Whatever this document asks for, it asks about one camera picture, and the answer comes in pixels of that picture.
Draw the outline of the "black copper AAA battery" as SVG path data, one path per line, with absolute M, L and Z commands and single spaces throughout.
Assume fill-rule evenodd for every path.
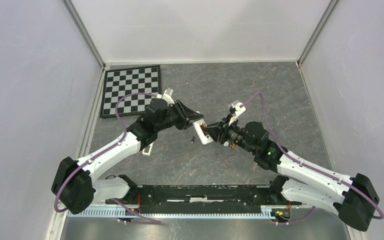
M 200 132 L 203 136 L 206 135 L 206 133 L 205 133 L 205 128 L 204 128 L 202 125 L 199 126 L 199 132 Z

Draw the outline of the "white remote left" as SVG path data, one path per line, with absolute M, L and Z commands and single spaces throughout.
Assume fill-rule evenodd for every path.
M 143 154 L 144 156 L 150 156 L 151 153 L 152 153 L 152 148 L 153 148 L 153 145 L 152 145 L 152 144 L 148 145 L 146 148 L 144 148 L 144 149 L 142 150 L 142 154 Z

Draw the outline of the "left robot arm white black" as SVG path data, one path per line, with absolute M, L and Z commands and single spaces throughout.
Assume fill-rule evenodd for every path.
M 100 180 L 100 176 L 121 160 L 151 145 L 159 132 L 171 127 L 185 130 L 203 118 L 204 115 L 179 100 L 168 103 L 161 98 L 152 99 L 144 114 L 118 138 L 77 160 L 69 156 L 61 160 L 51 185 L 56 197 L 54 210 L 79 214 L 93 202 L 107 199 L 133 203 L 137 198 L 134 187 L 121 177 Z

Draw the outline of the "black white chessboard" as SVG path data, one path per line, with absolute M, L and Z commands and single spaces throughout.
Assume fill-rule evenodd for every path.
M 116 117 L 118 100 L 132 93 L 148 93 L 155 96 L 161 94 L 161 67 L 151 65 L 105 71 L 99 117 Z M 118 105 L 118 114 L 141 114 L 151 102 L 151 98 L 152 96 L 142 94 L 127 97 Z

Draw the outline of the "white remote control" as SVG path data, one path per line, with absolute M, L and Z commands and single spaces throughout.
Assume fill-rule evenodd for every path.
M 207 126 L 204 118 L 196 120 L 192 123 L 196 135 L 199 137 L 201 143 L 203 145 L 207 145 L 209 143 L 212 143 L 214 140 L 204 131 L 204 128 Z

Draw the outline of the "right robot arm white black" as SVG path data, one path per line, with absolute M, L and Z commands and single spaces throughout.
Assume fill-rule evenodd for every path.
M 200 128 L 215 142 L 232 144 L 250 153 L 260 168 L 282 175 L 274 181 L 279 185 L 268 191 L 273 203 L 287 200 L 313 205 L 361 232 L 366 232 L 376 218 L 380 198 L 366 175 L 337 173 L 300 158 L 270 140 L 261 122 L 251 121 L 243 128 L 236 122 L 202 124 Z

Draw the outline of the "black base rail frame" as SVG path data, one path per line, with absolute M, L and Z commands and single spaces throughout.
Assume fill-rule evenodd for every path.
M 125 206 L 138 206 L 141 214 L 258 214 L 262 206 L 296 205 L 281 194 L 284 177 L 269 185 L 137 185 L 126 175 L 130 189 L 119 199 Z

